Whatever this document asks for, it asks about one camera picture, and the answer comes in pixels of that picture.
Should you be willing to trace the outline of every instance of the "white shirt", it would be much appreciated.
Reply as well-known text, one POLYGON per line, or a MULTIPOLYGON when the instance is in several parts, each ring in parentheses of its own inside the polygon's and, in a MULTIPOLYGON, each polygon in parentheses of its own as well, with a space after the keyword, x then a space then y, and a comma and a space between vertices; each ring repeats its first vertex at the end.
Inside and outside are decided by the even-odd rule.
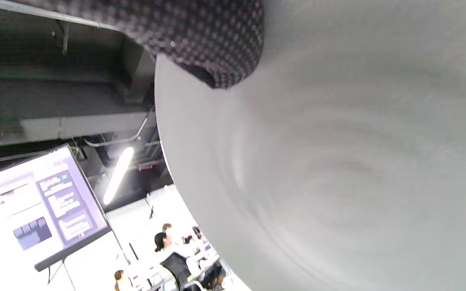
POLYGON ((128 277, 123 278, 123 280, 118 280, 117 283, 120 291, 134 290, 133 286, 131 285, 131 280, 128 277))
POLYGON ((187 259, 194 256, 195 249, 191 245, 176 245, 175 243, 172 243, 169 247, 165 247, 161 251, 159 261, 166 260, 172 253, 178 253, 187 259))

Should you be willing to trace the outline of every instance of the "computer monitor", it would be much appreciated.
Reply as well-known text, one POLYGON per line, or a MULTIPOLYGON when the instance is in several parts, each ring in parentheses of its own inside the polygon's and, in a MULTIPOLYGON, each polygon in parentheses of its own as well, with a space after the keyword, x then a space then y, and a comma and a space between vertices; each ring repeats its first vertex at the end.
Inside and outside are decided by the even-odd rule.
POLYGON ((0 211, 37 271, 111 231, 68 145, 0 171, 0 211))

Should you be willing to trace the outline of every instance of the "ceiling light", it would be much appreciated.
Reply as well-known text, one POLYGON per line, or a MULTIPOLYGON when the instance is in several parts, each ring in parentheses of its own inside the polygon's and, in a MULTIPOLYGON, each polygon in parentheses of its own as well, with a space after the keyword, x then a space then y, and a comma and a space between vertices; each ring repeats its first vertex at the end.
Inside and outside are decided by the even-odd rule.
POLYGON ((133 155, 134 155, 134 148, 128 147, 124 149, 122 155, 118 159, 118 162, 116 163, 116 167, 114 168, 114 171, 111 176, 111 181, 109 182, 109 185, 107 186, 107 190, 105 191, 105 195, 104 195, 105 205, 111 203, 112 199, 114 198, 116 191, 118 190, 118 187, 120 186, 120 183, 122 182, 123 175, 125 175, 125 172, 127 171, 129 164, 131 163, 131 159, 133 158, 133 155))

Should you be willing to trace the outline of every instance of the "polka dot fabric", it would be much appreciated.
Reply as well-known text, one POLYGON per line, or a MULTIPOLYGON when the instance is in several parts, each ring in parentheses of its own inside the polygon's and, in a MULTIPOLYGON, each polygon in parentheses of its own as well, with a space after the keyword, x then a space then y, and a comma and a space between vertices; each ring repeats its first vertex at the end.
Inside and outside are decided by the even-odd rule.
POLYGON ((262 0, 15 2, 115 26, 154 58, 167 55, 212 88, 230 88, 247 78, 264 43, 262 0))

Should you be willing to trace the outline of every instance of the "cable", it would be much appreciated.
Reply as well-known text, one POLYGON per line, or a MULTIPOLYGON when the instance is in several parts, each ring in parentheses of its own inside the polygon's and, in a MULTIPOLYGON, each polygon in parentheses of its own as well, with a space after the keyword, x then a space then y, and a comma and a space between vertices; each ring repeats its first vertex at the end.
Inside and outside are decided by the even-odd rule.
POLYGON ((93 148, 108 146, 110 144, 117 144, 117 143, 124 143, 124 142, 133 141, 133 140, 135 140, 135 139, 137 139, 139 137, 139 134, 141 133, 141 131, 143 130, 143 127, 146 124, 147 118, 148 118, 148 114, 146 115, 146 117, 145 117, 143 123, 141 124, 141 126, 139 127, 138 132, 135 135, 133 135, 132 137, 130 137, 130 138, 119 139, 119 140, 111 140, 111 141, 108 141, 108 142, 100 142, 100 143, 92 143, 92 142, 87 141, 87 139, 85 139, 85 138, 84 138, 84 141, 88 146, 93 147, 93 148))

